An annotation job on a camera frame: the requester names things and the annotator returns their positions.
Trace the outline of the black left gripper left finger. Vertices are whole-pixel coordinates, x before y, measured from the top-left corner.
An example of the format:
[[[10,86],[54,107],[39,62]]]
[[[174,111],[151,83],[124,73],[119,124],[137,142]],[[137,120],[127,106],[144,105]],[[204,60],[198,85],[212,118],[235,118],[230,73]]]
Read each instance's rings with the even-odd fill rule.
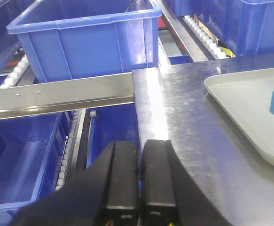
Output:
[[[14,226],[135,226],[138,156],[134,142],[112,141],[56,192],[22,207]]]

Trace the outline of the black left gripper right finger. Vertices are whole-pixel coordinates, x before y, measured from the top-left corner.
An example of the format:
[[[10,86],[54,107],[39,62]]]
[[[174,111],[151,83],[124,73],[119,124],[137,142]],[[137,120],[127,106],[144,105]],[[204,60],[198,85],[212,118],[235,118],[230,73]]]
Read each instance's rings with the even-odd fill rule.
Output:
[[[147,140],[141,176],[144,225],[230,225],[187,173],[170,140]]]

